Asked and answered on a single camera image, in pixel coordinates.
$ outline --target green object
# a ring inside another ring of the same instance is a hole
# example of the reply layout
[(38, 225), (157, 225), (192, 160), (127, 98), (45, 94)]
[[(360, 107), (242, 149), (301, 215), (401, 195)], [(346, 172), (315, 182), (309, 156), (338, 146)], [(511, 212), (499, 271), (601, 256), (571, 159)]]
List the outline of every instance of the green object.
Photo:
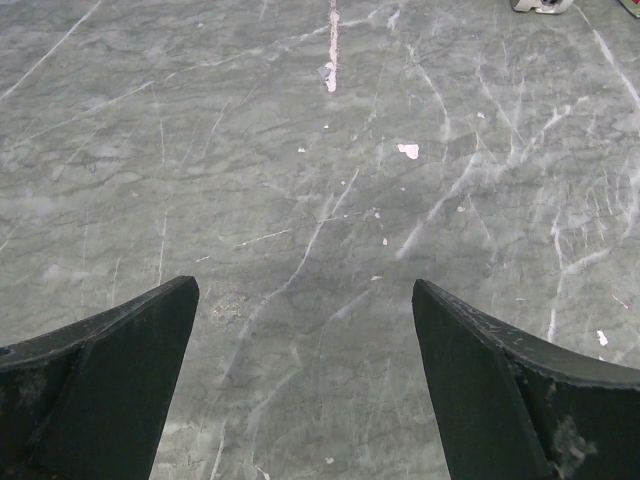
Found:
[(631, 15), (640, 18), (640, 1), (637, 0), (620, 0), (627, 10), (631, 12)]

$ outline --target gray marble floor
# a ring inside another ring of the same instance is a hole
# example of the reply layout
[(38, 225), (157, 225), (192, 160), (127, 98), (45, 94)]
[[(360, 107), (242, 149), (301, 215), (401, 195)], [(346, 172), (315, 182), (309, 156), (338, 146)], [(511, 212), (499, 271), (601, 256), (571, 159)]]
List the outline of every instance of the gray marble floor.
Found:
[(640, 367), (637, 28), (615, 0), (0, 0), (0, 345), (194, 275), (153, 479), (447, 478), (416, 278)]

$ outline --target metal object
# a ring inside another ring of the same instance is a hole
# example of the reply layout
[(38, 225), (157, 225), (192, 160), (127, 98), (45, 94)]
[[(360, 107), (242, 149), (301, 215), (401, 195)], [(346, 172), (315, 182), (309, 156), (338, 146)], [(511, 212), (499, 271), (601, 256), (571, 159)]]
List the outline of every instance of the metal object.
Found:
[(179, 277), (0, 349), (0, 478), (149, 478), (198, 296)]
[(640, 478), (640, 370), (545, 342), (422, 280), (413, 313), (452, 480)]
[(511, 0), (511, 7), (516, 12), (528, 12), (535, 9), (536, 13), (557, 15), (565, 12), (573, 0)]

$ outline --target floor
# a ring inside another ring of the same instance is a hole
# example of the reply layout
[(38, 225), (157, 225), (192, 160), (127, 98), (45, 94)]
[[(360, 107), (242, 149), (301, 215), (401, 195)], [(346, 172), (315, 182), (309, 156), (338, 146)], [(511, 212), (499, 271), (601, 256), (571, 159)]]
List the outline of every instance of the floor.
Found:
[(637, 26), (0, 0), (0, 345), (193, 275), (152, 479), (448, 478), (417, 278), (640, 367)]

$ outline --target black object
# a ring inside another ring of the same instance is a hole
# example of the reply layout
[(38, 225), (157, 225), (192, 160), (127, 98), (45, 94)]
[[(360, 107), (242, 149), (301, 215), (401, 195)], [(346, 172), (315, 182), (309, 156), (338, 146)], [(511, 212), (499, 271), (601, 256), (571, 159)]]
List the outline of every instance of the black object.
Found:
[(545, 342), (423, 280), (413, 313), (452, 480), (640, 478), (640, 371)]
[(191, 335), (179, 277), (0, 351), (0, 478), (147, 479)]

